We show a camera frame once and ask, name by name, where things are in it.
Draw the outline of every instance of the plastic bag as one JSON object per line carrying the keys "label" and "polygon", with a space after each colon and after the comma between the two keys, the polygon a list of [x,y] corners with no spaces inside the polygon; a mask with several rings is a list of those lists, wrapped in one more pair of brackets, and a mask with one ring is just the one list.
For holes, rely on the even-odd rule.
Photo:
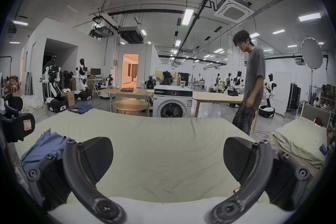
{"label": "plastic bag", "polygon": [[43,106],[43,103],[36,95],[22,95],[23,111],[37,109]]}

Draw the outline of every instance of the computer monitor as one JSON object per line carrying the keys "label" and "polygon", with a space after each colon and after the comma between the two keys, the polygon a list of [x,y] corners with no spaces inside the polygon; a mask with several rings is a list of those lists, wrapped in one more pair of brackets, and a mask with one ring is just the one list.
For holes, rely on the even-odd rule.
{"label": "computer monitor", "polygon": [[90,75],[100,75],[100,68],[91,68]]}

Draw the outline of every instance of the round wooden table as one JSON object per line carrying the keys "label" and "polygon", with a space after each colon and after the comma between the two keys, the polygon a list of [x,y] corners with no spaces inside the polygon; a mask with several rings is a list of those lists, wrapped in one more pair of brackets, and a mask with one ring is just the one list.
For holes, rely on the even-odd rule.
{"label": "round wooden table", "polygon": [[112,107],[117,110],[117,113],[119,110],[124,111],[124,114],[126,114],[127,111],[139,111],[139,116],[141,114],[141,111],[145,110],[146,116],[148,117],[148,114],[147,114],[148,103],[146,101],[123,99],[123,100],[114,102],[112,104]]}

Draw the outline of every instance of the washing machine door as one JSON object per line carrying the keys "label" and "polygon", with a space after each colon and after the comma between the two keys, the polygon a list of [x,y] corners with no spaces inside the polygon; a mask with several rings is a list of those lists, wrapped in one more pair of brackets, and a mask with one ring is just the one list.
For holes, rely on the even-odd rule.
{"label": "washing machine door", "polygon": [[186,106],[179,100],[166,100],[157,108],[158,117],[186,117]]}

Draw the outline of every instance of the mattress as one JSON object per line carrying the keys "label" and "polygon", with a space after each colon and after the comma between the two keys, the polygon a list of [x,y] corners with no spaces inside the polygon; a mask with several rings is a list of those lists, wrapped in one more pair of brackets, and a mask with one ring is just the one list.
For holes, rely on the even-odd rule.
{"label": "mattress", "polygon": [[[225,140],[254,141],[223,118],[138,117],[91,109],[83,115],[64,111],[38,123],[16,144],[19,156],[49,128],[77,142],[110,138],[114,159],[97,189],[107,197],[150,202],[230,197],[240,184],[224,164]],[[68,203],[73,202],[78,203],[71,194]]]}
{"label": "mattress", "polygon": [[283,151],[303,159],[314,168],[319,169],[325,160],[319,148],[327,144],[327,130],[304,117],[276,129],[273,141]]}

